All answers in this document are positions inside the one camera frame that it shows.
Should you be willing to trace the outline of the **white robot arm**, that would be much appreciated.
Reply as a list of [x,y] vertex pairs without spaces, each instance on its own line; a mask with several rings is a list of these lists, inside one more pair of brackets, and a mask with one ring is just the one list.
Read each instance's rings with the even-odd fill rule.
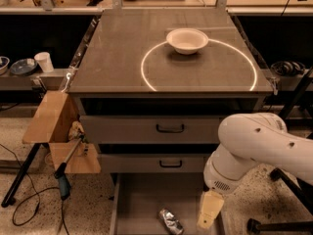
[[243,177],[260,164],[283,169],[313,184],[313,141],[288,133],[275,114],[236,114],[218,127],[219,145],[208,158],[203,180],[198,227],[208,229],[221,212],[224,196],[236,190]]

